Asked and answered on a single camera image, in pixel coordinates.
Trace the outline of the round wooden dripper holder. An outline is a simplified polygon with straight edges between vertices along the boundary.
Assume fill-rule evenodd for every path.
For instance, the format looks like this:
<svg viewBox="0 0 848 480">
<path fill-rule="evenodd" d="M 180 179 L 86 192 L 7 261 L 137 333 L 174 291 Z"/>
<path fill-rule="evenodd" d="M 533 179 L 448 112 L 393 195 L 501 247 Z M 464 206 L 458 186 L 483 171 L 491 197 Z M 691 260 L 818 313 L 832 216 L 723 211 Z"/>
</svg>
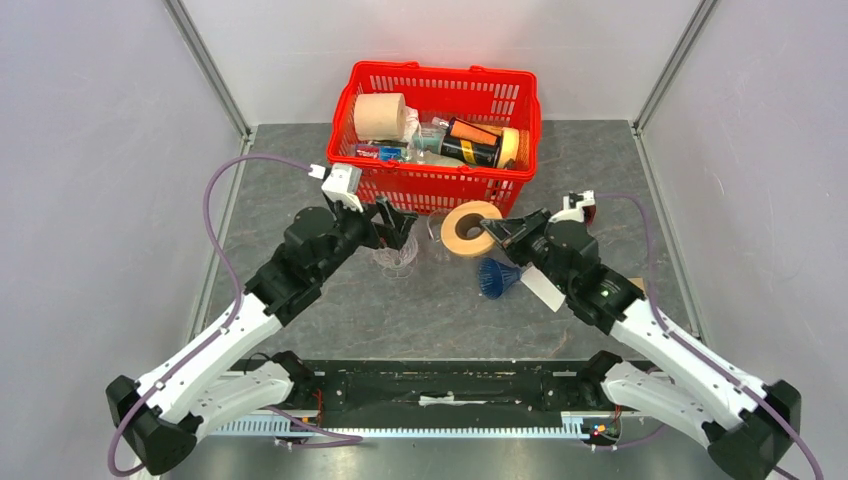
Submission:
<svg viewBox="0 0 848 480">
<path fill-rule="evenodd" d="M 474 258 L 488 253 L 495 240 L 483 228 L 483 220 L 502 219 L 501 211 L 485 201 L 470 201 L 452 209 L 441 225 L 441 241 L 454 255 Z"/>
</svg>

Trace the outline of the white paper coffee filter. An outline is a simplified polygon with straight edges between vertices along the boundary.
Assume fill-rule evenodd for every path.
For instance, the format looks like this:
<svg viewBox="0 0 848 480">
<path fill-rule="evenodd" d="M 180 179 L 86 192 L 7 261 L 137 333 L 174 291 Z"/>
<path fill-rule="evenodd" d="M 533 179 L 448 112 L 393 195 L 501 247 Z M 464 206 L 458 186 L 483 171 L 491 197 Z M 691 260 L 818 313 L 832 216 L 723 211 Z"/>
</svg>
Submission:
<svg viewBox="0 0 848 480">
<path fill-rule="evenodd" d="M 565 295 L 535 266 L 528 266 L 520 281 L 552 312 L 558 312 L 565 303 Z"/>
</svg>

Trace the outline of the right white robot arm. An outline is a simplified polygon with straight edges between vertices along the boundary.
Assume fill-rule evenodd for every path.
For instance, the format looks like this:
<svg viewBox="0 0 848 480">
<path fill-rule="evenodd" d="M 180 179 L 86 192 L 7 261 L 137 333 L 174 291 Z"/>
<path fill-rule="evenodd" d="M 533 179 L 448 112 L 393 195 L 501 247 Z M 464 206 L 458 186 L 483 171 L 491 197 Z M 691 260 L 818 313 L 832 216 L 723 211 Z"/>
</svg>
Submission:
<svg viewBox="0 0 848 480">
<path fill-rule="evenodd" d="M 682 330 L 640 287 L 602 263 L 583 222 L 555 220 L 541 209 L 522 218 L 484 219 L 481 227 L 509 260 L 540 272 L 579 320 L 669 377 L 659 380 L 600 352 L 594 371 L 577 382 L 585 406 L 612 402 L 645 413 L 695 440 L 733 479 L 765 479 L 776 471 L 801 423 L 802 396 L 791 383 L 767 383 Z"/>
</svg>

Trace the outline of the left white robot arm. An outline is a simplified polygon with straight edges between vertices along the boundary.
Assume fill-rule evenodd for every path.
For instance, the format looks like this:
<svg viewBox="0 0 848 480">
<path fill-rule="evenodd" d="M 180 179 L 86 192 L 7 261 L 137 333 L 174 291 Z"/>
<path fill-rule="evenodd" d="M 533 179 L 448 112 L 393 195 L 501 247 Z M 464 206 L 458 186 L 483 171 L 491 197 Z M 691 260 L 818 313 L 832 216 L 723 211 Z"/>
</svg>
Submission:
<svg viewBox="0 0 848 480">
<path fill-rule="evenodd" d="M 363 207 L 329 201 L 300 210 L 271 258 L 215 322 L 159 367 L 138 379 L 119 375 L 106 387 L 116 427 L 110 472 L 162 475 L 232 420 L 283 402 L 295 409 L 307 405 L 314 383 L 292 354 L 254 374 L 215 382 L 318 300 L 323 284 L 359 248 L 401 249 L 417 218 L 385 197 Z"/>
</svg>

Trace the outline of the clear glass dripper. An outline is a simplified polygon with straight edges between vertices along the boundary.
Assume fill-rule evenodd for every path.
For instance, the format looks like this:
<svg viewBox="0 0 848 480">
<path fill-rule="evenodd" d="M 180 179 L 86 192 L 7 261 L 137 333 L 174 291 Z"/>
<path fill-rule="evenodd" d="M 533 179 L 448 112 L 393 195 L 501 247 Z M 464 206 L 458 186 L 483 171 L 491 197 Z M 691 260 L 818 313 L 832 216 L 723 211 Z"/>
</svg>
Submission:
<svg viewBox="0 0 848 480">
<path fill-rule="evenodd" d="M 418 240 L 411 233 L 399 250 L 391 248 L 374 250 L 372 260 L 385 278 L 399 280 L 407 278 L 413 273 L 418 252 Z"/>
</svg>

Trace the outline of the brown paper coffee filter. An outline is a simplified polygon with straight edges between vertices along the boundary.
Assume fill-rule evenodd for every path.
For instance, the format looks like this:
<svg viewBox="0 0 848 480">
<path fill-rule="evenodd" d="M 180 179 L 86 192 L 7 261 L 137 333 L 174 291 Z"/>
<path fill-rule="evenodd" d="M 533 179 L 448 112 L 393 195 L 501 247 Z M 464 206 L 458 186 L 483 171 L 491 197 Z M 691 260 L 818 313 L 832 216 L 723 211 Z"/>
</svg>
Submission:
<svg viewBox="0 0 848 480">
<path fill-rule="evenodd" d="M 643 280 L 642 278 L 640 278 L 640 277 L 636 277 L 636 278 L 629 278 L 629 281 L 630 281 L 632 284 L 634 284 L 634 285 L 635 285 L 635 286 L 636 286 L 636 287 L 637 287 L 640 291 L 644 292 L 644 291 L 646 290 L 646 288 L 645 288 L 645 282 L 644 282 L 644 280 Z"/>
</svg>

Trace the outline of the glass beaker carafe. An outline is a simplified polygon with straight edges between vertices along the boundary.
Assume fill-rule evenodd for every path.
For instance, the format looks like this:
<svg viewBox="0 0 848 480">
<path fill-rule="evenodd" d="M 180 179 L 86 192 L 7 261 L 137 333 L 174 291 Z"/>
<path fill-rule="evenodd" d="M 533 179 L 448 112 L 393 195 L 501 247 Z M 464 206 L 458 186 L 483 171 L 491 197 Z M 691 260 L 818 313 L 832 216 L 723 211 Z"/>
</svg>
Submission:
<svg viewBox="0 0 848 480">
<path fill-rule="evenodd" d="M 446 253 L 441 239 L 441 225 L 449 211 L 447 209 L 435 209 L 427 218 L 426 227 L 428 235 L 428 251 L 436 262 L 444 262 Z"/>
</svg>

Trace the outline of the dark red black cup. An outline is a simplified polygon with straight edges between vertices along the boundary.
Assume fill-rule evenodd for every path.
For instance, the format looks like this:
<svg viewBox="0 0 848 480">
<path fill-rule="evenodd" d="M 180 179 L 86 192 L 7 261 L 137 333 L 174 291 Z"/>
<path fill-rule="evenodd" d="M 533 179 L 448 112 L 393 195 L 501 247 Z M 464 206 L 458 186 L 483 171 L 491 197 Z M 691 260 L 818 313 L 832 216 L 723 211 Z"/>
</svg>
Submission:
<svg viewBox="0 0 848 480">
<path fill-rule="evenodd" d="M 597 206 L 596 206 L 595 201 L 594 200 L 587 200 L 584 203 L 582 210 L 583 210 L 583 215 L 584 215 L 584 223 L 587 226 L 591 226 L 594 222 L 596 212 L 597 212 Z"/>
</svg>

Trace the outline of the clear plastic bottle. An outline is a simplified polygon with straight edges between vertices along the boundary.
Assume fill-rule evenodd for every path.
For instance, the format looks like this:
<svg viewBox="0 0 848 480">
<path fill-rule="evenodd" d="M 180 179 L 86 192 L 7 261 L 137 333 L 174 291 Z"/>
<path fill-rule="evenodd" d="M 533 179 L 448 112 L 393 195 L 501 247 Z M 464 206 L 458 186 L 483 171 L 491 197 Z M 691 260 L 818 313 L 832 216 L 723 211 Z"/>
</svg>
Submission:
<svg viewBox="0 0 848 480">
<path fill-rule="evenodd" d="M 430 122 L 420 123 L 411 137 L 411 159 L 423 164 L 429 157 L 439 155 L 447 127 L 448 122 L 438 117 Z"/>
</svg>

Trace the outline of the black orange can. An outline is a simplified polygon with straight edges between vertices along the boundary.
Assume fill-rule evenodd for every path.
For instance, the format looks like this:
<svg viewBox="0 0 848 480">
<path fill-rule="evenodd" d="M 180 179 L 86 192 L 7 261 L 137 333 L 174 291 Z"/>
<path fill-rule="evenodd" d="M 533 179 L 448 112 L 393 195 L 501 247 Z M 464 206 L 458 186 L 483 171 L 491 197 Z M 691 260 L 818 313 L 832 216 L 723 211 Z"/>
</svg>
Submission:
<svg viewBox="0 0 848 480">
<path fill-rule="evenodd" d="M 496 168 L 501 153 L 501 137 L 467 121 L 452 117 L 444 128 L 438 147 L 442 156 L 465 164 Z"/>
</svg>

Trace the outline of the beige paper towel roll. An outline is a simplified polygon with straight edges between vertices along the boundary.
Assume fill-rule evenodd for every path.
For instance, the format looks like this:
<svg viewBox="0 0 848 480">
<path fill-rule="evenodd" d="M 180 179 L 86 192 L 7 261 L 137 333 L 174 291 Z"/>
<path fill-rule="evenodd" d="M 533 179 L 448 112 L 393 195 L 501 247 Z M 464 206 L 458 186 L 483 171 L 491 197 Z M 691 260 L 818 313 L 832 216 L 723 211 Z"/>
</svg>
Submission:
<svg viewBox="0 0 848 480">
<path fill-rule="evenodd" d="M 361 94 L 353 109 L 354 129 L 362 141 L 403 138 L 406 127 L 406 102 L 402 93 Z"/>
</svg>

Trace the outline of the red plastic shopping basket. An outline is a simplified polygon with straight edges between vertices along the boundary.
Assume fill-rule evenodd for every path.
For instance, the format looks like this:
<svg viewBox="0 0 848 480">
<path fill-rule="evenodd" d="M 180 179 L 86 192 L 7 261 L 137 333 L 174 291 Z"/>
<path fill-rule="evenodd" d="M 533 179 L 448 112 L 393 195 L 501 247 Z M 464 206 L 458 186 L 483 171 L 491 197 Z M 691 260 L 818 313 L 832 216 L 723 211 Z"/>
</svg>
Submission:
<svg viewBox="0 0 848 480">
<path fill-rule="evenodd" d="M 414 161 L 359 157 L 354 106 L 361 94 L 401 93 L 421 120 L 458 117 L 471 123 L 510 127 L 519 134 L 519 159 L 512 169 L 434 166 Z M 341 91 L 326 157 L 332 164 L 361 169 L 359 198 L 385 196 L 403 210 L 429 214 L 473 200 L 508 214 L 538 169 L 541 105 L 536 76 L 529 71 L 473 65 L 465 69 L 417 62 L 359 61 Z"/>
</svg>

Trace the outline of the left aluminium frame post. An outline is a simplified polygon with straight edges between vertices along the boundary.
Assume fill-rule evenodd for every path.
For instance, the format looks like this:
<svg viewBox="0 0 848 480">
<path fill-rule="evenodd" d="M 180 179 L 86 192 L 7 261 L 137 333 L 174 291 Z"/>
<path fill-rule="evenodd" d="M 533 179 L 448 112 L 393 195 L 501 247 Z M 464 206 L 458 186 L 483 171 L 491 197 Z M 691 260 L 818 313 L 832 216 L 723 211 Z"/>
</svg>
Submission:
<svg viewBox="0 0 848 480">
<path fill-rule="evenodd" d="M 187 6 L 181 0 L 163 0 L 162 3 L 231 125 L 241 140 L 246 142 L 250 139 L 253 130 L 237 105 Z"/>
</svg>

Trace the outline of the aluminium frame post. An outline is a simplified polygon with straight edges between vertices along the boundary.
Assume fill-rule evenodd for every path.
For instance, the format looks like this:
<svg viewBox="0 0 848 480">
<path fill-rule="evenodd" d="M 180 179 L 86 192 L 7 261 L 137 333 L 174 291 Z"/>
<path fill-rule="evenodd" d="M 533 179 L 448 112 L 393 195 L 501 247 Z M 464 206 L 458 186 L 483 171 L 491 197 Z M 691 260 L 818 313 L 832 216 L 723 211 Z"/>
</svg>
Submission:
<svg viewBox="0 0 848 480">
<path fill-rule="evenodd" d="M 718 0 L 700 0 L 697 3 L 644 104 L 632 122 L 635 135 L 641 135 L 650 123 L 718 5 Z"/>
<path fill-rule="evenodd" d="M 163 0 L 162 3 L 231 125 L 241 140 L 246 142 L 250 139 L 253 130 L 237 105 L 187 6 L 181 0 Z"/>
</svg>

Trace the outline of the right aluminium frame post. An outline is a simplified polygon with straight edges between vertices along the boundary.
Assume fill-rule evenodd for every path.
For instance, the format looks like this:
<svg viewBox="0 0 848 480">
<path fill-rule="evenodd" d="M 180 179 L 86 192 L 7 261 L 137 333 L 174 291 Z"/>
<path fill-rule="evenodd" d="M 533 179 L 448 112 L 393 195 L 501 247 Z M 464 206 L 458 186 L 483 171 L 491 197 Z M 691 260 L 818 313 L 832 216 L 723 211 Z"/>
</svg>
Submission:
<svg viewBox="0 0 848 480">
<path fill-rule="evenodd" d="M 632 122 L 635 135 L 641 135 L 650 123 L 718 5 L 718 0 L 700 0 L 697 3 L 644 104 Z"/>
</svg>

